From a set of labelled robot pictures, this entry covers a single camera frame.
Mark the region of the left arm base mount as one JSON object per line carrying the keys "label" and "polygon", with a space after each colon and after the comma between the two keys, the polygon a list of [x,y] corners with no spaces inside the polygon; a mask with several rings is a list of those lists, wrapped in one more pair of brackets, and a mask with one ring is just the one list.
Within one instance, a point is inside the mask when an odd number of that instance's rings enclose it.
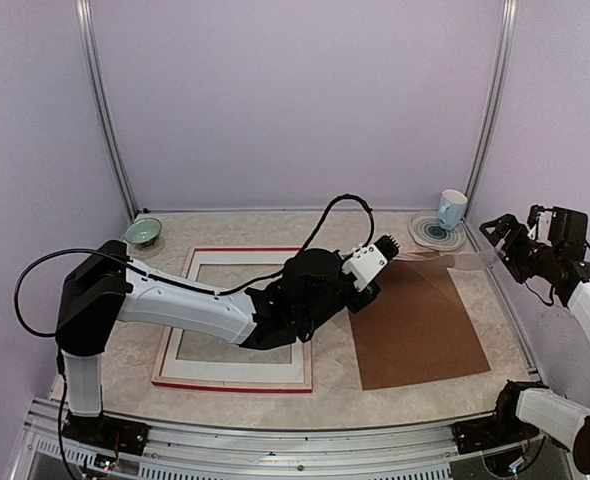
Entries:
{"label": "left arm base mount", "polygon": [[110,450],[116,454],[142,456],[150,426],[143,422],[105,415],[81,417],[68,413],[63,436],[81,444]]}

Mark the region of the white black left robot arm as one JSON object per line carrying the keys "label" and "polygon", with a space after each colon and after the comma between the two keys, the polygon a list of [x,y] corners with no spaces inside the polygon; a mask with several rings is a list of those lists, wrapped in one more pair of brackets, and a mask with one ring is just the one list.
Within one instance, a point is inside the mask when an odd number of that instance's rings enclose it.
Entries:
{"label": "white black left robot arm", "polygon": [[[96,445],[115,434],[103,413],[101,356],[115,323],[145,323],[218,337],[250,350],[306,343],[336,313],[353,313],[380,292],[378,276],[397,255],[390,236],[369,235],[349,254],[315,248],[331,210],[281,268],[229,289],[170,276],[130,257],[125,242],[80,249],[84,260],[62,286],[50,338],[58,348],[64,400],[77,430]],[[258,288],[262,280],[265,287]]]}

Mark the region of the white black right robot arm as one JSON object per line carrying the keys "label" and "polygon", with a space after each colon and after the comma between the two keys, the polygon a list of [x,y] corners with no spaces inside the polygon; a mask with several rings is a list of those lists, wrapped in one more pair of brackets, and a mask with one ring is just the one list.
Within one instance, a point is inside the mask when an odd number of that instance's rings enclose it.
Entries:
{"label": "white black right robot arm", "polygon": [[488,220],[480,233],[497,250],[517,284],[549,288],[551,313],[539,321],[562,321],[561,332],[531,332],[544,378],[510,381],[488,419],[486,433],[498,444],[533,428],[571,456],[577,472],[590,477],[590,242],[587,214],[533,205],[526,221],[507,213]]}

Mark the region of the cat and books photo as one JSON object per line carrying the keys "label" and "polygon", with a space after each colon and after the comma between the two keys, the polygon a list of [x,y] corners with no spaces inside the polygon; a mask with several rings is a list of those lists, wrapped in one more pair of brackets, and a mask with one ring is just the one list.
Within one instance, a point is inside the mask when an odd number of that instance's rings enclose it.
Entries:
{"label": "cat and books photo", "polygon": [[494,249],[472,253],[443,253],[430,254],[429,252],[409,253],[403,252],[395,257],[397,261],[424,264],[431,267],[443,267],[460,271],[485,270],[500,261],[498,252]]}

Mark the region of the brown frame backing board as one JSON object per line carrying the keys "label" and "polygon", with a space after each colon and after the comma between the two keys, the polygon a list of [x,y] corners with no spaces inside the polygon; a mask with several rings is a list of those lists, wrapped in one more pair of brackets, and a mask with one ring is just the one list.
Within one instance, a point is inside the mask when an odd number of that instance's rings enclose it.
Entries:
{"label": "brown frame backing board", "polygon": [[350,314],[364,391],[486,373],[489,361],[448,272],[396,260],[378,276],[376,300]]}

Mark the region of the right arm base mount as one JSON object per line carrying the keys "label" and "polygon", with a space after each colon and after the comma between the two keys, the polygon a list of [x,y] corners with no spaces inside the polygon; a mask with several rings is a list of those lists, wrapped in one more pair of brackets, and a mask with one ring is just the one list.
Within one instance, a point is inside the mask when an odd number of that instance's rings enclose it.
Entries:
{"label": "right arm base mount", "polygon": [[519,395],[531,388],[547,389],[547,386],[542,382],[508,381],[490,415],[455,422],[451,431],[458,453],[479,452],[537,437],[540,430],[519,420],[516,414]]}

